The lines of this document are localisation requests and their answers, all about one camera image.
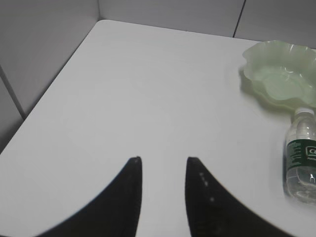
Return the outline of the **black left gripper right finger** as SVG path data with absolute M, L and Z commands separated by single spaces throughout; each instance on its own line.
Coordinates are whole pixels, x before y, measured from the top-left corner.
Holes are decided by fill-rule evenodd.
M 185 178 L 186 213 L 193 237 L 286 237 L 233 197 L 199 158 L 189 157 Z

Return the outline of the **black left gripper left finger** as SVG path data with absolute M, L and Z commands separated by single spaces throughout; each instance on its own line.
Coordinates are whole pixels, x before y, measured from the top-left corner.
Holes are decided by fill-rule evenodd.
M 134 237 L 141 202 L 142 160 L 133 157 L 96 198 L 41 236 Z

